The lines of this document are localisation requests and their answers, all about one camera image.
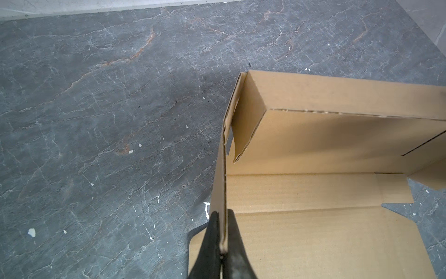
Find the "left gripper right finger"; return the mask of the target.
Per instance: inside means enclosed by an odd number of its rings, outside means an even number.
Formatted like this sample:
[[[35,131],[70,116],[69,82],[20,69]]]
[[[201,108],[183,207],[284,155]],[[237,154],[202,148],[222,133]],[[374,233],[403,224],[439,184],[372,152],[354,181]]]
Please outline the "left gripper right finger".
[[[223,279],[257,279],[242,241],[235,213],[227,211],[228,251],[223,257]]]

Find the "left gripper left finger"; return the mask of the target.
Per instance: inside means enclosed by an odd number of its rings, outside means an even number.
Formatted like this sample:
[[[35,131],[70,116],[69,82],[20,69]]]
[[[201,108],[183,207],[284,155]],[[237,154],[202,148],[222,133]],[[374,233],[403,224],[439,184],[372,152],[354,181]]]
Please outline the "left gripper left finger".
[[[219,279],[220,268],[220,220],[218,212],[213,211],[210,215],[199,254],[188,275],[188,279]]]

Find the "brown cardboard box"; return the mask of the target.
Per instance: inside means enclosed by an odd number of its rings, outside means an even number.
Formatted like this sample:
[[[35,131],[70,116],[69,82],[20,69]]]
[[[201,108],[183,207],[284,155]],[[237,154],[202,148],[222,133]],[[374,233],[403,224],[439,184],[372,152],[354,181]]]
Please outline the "brown cardboard box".
[[[387,208],[414,203],[412,181],[446,186],[444,87],[242,72],[205,205],[219,214],[220,279],[228,209],[258,279],[435,278],[415,222]]]

